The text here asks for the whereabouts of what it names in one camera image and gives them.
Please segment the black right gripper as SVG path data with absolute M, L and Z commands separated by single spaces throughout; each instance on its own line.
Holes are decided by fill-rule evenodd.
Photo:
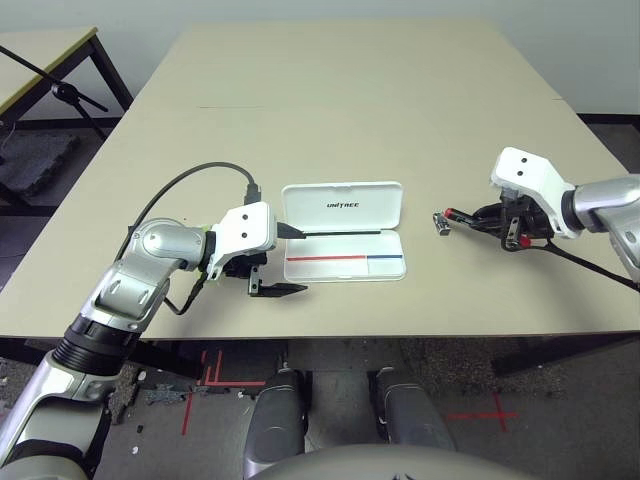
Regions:
M 506 251 L 529 249 L 533 240 L 554 236 L 547 214 L 531 197 L 502 194 L 500 200 L 477 209 L 468 226 L 481 233 L 501 235 L 501 247 Z

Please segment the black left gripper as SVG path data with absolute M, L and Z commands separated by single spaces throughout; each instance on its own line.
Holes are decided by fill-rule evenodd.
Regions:
M 307 235 L 291 225 L 277 223 L 277 237 L 283 240 L 305 239 Z M 281 298 L 307 289 L 306 285 L 279 282 L 263 285 L 260 276 L 261 268 L 267 264 L 265 252 L 252 255 L 238 255 L 230 259 L 223 267 L 223 273 L 229 278 L 248 281 L 248 293 L 252 297 Z

